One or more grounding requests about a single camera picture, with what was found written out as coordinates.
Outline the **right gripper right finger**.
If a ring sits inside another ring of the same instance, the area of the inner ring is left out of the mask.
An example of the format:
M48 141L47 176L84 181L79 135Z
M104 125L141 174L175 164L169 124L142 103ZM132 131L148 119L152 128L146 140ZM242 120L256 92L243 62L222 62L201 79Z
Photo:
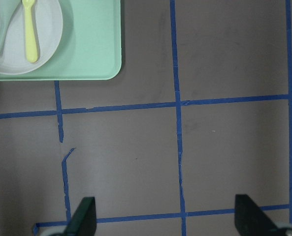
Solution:
M283 236L261 208L246 194L235 195L234 225L240 236Z

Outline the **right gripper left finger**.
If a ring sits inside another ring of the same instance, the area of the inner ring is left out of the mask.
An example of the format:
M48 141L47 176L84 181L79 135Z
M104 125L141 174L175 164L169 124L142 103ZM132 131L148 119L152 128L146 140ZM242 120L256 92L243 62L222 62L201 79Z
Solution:
M97 230L95 197L84 197L71 221L68 223L63 236L94 236Z

